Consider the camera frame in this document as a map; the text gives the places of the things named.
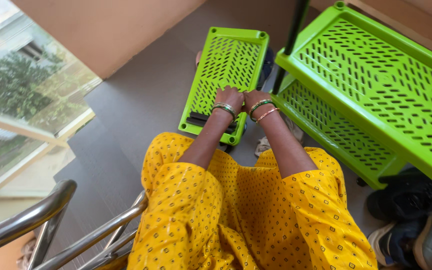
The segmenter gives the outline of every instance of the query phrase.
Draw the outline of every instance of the black shoe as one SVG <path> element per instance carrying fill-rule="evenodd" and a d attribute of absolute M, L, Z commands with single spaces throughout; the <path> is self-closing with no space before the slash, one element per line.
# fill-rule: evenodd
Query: black shoe
<path fill-rule="evenodd" d="M 417 220 L 393 222 L 373 231 L 368 241 L 376 254 L 376 260 L 384 266 L 402 265 L 420 270 L 413 253 L 413 246 L 424 229 L 426 217 Z"/>
<path fill-rule="evenodd" d="M 416 168 L 381 177 L 388 183 L 368 196 L 369 213 L 383 221 L 410 221 L 432 211 L 432 180 Z"/>

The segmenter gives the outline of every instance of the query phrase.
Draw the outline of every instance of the floor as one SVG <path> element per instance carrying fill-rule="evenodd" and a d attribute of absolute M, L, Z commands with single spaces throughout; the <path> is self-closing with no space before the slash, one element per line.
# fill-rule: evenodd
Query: floor
<path fill-rule="evenodd" d="M 69 144 L 76 158 L 56 176 L 71 178 L 78 189 L 63 219 L 54 245 L 55 254 L 110 218 L 127 209 L 142 191 L 140 168 L 147 146 L 161 132 L 180 132 L 178 123 L 195 73 L 195 56 L 203 47 L 210 27 L 265 31 L 275 51 L 285 45 L 294 1 L 208 0 L 162 37 L 138 53 L 114 75 L 85 97 L 96 113 Z M 319 12 L 309 9 L 307 23 Z M 274 73 L 263 88 L 272 86 Z M 231 152 L 241 165 L 252 166 L 259 126 L 248 122 L 241 143 Z M 309 136 L 305 146 L 320 147 Z M 348 194 L 348 209 L 365 235 L 384 225 L 371 217 L 365 200 L 373 192 L 356 184 L 357 175 L 342 165 Z M 76 269 L 99 252 L 105 240 L 64 267 Z"/>

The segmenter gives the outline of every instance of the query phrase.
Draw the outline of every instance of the yellow kurta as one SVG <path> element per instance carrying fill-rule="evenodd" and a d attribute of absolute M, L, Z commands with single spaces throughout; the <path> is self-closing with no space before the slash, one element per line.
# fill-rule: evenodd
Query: yellow kurta
<path fill-rule="evenodd" d="M 271 150 L 254 167 L 216 150 L 207 170 L 177 162 L 193 139 L 154 138 L 141 182 L 149 199 L 128 270 L 377 269 L 347 210 L 343 172 L 319 148 L 318 170 L 281 179 Z"/>

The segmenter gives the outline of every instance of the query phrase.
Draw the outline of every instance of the green plastic shelf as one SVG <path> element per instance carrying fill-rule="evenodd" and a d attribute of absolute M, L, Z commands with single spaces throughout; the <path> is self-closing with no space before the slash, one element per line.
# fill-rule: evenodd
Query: green plastic shelf
<path fill-rule="evenodd" d="M 431 51 L 337 2 L 276 63 L 432 179 Z"/>
<path fill-rule="evenodd" d="M 293 76 L 284 78 L 281 89 L 273 95 L 281 111 L 373 189 L 386 186 L 378 181 L 380 176 L 396 175 L 406 164 Z"/>
<path fill-rule="evenodd" d="M 257 30 L 212 27 L 209 29 L 201 61 L 179 122 L 179 130 L 199 134 L 203 129 L 186 122 L 190 112 L 211 114 L 216 89 L 227 85 L 239 91 L 256 88 L 263 67 L 269 36 Z M 236 119 L 232 134 L 224 133 L 221 142 L 236 145 L 243 135 L 246 113 Z"/>

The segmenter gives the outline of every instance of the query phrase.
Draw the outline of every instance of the tree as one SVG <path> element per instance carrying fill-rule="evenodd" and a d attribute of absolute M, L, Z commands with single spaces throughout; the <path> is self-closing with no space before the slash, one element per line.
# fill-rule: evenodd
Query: tree
<path fill-rule="evenodd" d="M 11 52 L 0 59 L 0 113 L 29 120 L 52 102 L 35 88 L 61 69 L 62 61 L 48 53 L 43 58 L 45 64 L 37 64 Z"/>

